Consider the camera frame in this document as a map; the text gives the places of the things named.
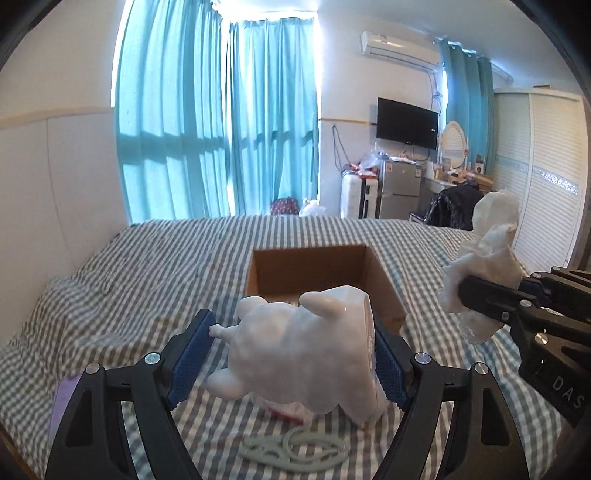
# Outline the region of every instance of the white suitcase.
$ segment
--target white suitcase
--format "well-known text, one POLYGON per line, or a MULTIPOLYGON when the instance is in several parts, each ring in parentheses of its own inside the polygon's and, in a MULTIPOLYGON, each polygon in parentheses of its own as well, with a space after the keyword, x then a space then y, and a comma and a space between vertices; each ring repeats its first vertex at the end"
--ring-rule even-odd
POLYGON ((341 218, 375 218, 378 202, 378 179, 343 175, 340 188, 341 218))

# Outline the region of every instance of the plastic bag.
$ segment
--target plastic bag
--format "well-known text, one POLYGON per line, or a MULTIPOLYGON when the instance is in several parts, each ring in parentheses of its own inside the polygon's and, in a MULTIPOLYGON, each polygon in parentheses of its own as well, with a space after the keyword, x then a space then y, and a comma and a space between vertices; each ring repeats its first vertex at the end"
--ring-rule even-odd
POLYGON ((379 148, 374 148, 370 152, 366 153, 365 156, 359 162, 360 170, 371 170, 372 167, 381 167, 382 161, 390 158, 390 155, 379 148))
POLYGON ((300 210, 301 217, 320 216, 325 215, 326 207, 318 205, 318 200, 311 200, 302 210, 300 210))

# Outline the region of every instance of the ceiling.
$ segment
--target ceiling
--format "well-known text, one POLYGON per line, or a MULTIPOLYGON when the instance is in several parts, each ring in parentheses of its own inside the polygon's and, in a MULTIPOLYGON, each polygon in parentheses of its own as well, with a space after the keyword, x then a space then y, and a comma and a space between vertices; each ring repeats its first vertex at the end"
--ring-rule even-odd
POLYGON ((350 12, 448 37, 476 50, 517 86, 551 83, 580 93, 566 63, 544 33, 511 0, 218 0, 259 11, 350 12))

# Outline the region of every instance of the blue gripper pad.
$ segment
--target blue gripper pad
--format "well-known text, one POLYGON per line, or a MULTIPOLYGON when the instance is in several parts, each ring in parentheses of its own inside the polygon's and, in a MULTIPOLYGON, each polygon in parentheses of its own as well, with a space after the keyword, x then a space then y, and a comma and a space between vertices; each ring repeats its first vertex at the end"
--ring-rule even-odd
POLYGON ((375 327, 375 372, 387 399, 397 404, 400 409, 406 410, 410 397, 405 388, 404 371, 377 325, 375 327))
POLYGON ((163 370, 170 375, 164 403, 169 410, 174 410, 179 403, 188 399, 212 346, 213 338, 209 336, 209 327, 214 323, 216 319, 212 312, 199 310, 187 330, 171 338, 164 348, 163 370))

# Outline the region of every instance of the cardboard box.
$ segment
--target cardboard box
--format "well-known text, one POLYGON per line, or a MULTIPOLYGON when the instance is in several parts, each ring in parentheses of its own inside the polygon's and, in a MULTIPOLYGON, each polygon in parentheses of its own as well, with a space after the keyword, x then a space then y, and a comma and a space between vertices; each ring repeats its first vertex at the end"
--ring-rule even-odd
POLYGON ((406 312, 382 263, 366 245, 255 250, 245 296, 298 305, 300 295, 307 291, 341 285, 367 292, 374 315, 398 334, 406 312))

